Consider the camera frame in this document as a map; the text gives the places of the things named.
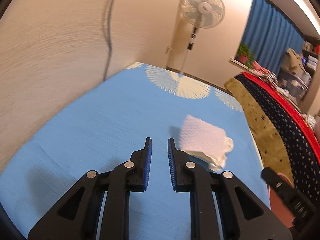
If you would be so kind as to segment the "white paper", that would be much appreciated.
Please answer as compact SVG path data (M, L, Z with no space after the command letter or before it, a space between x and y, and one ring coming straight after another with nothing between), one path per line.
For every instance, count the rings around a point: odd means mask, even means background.
M220 172L226 166L226 154L231 152L233 147L233 140L224 137L191 144L185 152L206 162L210 170Z

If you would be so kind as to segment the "white foam net sheet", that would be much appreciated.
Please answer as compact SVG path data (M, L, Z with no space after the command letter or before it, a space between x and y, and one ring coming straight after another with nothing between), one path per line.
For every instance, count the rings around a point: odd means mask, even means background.
M180 130L179 146L185 151L191 144L224 137L227 137L224 129L187 115Z

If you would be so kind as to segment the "pink plastic trash bin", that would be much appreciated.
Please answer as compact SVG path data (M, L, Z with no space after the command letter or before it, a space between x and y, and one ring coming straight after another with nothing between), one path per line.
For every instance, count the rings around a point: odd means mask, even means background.
M268 196L270 200L271 211L287 228L292 227L295 216L285 205L284 195L282 193L278 194L276 190L268 185Z

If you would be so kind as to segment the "navy star bed sheet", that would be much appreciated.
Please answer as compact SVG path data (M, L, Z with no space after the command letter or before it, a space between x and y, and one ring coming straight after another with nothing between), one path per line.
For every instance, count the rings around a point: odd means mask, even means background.
M263 165L283 173L319 206L319 159L295 121L267 92L239 74L224 84L240 103Z

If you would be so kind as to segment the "striped plaid pillow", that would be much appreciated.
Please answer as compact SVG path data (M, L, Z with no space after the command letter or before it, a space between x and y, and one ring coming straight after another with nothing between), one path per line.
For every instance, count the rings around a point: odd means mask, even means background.
M302 118L312 130L315 129L317 121L312 115L303 113Z

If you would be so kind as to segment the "red floral blanket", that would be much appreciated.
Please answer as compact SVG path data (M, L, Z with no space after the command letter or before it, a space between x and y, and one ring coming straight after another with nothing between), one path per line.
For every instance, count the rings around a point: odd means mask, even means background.
M298 113L297 110L289 103L286 99L284 99L275 89L269 86L267 83L259 79L258 77L249 74L247 72L241 73L246 79L250 80L252 83L257 85L259 88L263 89L267 92L277 103L285 109L289 116L295 121L297 126L301 129L303 135L306 137L309 142L311 148L313 149L317 159L319 159L319 142L314 135L312 129L307 125L302 116Z

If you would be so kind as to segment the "blue patterned ironing board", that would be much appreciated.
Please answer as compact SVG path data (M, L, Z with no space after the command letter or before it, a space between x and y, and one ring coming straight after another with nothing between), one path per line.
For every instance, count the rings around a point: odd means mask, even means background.
M137 63L89 91L48 121L1 174L1 204L23 236L87 171L127 161L152 140L146 192L130 195L130 239L189 239L189 194L172 189L168 139L191 115L225 130L232 171L265 204L258 153L240 103L207 84Z

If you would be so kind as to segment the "clear storage bin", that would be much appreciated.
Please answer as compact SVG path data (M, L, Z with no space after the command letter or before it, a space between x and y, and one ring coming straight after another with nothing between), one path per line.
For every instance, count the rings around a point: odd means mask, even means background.
M305 94L309 90L308 86L300 77L297 77L296 75L293 75L283 69L279 71L277 81L278 87L282 88L288 98L296 105L300 104Z

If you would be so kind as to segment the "zebra striped cloth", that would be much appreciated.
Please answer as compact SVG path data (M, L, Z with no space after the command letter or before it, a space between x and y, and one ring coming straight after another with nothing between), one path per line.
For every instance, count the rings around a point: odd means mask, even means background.
M277 77L273 72L263 73L259 76L259 79L261 79L274 89L278 87Z

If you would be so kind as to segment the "beige jacket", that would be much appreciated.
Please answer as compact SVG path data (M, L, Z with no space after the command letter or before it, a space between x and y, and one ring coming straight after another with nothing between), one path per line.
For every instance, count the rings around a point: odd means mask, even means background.
M288 48L286 51L290 58L290 72L295 75L302 75L305 72L305 68L302 64L302 58L292 48Z

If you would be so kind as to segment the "wooden bookshelf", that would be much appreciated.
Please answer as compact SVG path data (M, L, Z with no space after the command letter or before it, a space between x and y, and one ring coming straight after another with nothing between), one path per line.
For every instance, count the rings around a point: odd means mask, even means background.
M305 71L309 73L308 91L299 103L304 113L316 115L319 111L319 36L304 36L302 55Z

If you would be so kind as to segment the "pink folded clothes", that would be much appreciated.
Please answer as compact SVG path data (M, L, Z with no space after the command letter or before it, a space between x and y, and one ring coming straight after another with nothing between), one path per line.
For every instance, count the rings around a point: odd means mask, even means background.
M261 73L261 74L268 74L270 71L262 67L257 63L257 61L253 61L252 66L255 71Z

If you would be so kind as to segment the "potted green plant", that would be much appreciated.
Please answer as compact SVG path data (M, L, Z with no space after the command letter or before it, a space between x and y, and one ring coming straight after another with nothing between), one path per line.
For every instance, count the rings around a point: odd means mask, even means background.
M248 68L253 68L254 53L247 45L240 44L236 54L236 60Z

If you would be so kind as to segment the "blue window curtain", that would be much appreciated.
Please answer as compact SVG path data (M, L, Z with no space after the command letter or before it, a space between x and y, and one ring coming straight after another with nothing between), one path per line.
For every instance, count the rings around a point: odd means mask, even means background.
M302 52L304 38L296 25L269 0L253 0L240 44L248 46L254 61L278 74L288 48Z

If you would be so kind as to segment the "white standing fan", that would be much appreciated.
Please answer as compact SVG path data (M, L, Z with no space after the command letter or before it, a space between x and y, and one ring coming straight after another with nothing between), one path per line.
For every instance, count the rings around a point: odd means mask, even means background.
M199 30L219 25L225 17L225 5L223 0L181 0L180 12L184 19L192 25L187 50L180 69L180 74L183 74L188 55L194 47Z

